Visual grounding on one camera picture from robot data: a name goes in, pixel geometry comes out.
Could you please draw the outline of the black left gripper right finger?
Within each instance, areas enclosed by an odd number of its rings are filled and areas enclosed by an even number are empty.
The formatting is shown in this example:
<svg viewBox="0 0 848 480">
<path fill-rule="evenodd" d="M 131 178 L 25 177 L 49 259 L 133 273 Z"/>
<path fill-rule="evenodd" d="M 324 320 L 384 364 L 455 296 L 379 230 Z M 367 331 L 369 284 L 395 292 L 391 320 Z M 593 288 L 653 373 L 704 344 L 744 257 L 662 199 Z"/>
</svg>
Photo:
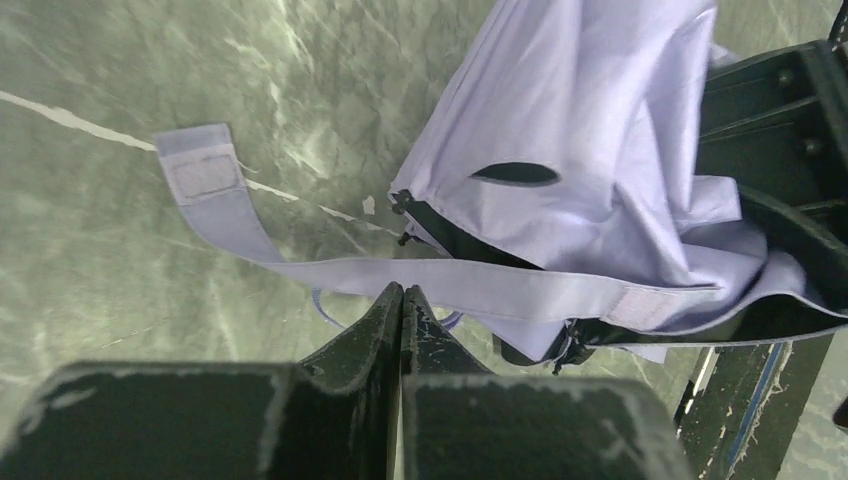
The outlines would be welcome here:
<svg viewBox="0 0 848 480">
<path fill-rule="evenodd" d="M 661 400 L 614 377 L 502 376 L 405 291 L 402 425 L 408 479 L 689 479 Z"/>
</svg>

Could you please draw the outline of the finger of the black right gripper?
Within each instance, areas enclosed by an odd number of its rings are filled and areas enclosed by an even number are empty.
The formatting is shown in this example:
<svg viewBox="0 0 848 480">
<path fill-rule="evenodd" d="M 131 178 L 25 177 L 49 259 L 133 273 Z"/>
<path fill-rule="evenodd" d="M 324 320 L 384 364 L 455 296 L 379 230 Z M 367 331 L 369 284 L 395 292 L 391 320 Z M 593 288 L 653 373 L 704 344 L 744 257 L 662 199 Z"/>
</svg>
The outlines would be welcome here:
<svg viewBox="0 0 848 480">
<path fill-rule="evenodd" d="M 675 413 L 696 479 L 776 479 L 831 335 L 707 351 Z"/>
</svg>

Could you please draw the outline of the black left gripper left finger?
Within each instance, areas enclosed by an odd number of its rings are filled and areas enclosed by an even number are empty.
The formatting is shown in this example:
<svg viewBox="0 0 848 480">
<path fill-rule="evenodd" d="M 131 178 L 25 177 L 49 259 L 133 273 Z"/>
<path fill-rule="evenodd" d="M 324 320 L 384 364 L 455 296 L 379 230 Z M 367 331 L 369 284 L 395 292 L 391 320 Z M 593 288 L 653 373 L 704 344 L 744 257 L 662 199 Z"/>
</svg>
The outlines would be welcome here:
<svg viewBox="0 0 848 480">
<path fill-rule="evenodd" d="M 385 479 L 404 292 L 293 363 L 76 362 L 34 392 L 5 479 Z"/>
</svg>

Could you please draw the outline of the lilac folding umbrella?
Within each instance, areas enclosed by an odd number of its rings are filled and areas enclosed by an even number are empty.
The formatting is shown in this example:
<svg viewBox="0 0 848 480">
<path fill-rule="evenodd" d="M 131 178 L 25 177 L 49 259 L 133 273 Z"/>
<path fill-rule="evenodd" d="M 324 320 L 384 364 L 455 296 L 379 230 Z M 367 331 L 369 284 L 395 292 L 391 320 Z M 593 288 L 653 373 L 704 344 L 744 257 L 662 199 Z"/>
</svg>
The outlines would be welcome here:
<svg viewBox="0 0 848 480">
<path fill-rule="evenodd" d="M 712 1 L 499 1 L 391 184 L 430 259 L 294 263 L 251 202 L 225 124 L 156 135 L 179 210 L 209 244 L 309 284 L 419 286 L 513 363 L 747 346 L 847 325 L 743 216 L 735 178 L 697 171 Z"/>
</svg>

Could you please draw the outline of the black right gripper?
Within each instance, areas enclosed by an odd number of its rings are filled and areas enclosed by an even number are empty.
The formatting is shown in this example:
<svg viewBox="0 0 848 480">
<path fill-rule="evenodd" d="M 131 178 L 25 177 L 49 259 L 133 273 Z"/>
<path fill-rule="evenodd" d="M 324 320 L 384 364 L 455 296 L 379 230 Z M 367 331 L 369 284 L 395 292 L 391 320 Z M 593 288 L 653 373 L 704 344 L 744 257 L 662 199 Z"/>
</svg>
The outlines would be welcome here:
<svg viewBox="0 0 848 480">
<path fill-rule="evenodd" d="M 697 171 L 736 179 L 743 216 L 847 308 L 847 4 L 829 34 L 709 74 Z"/>
</svg>

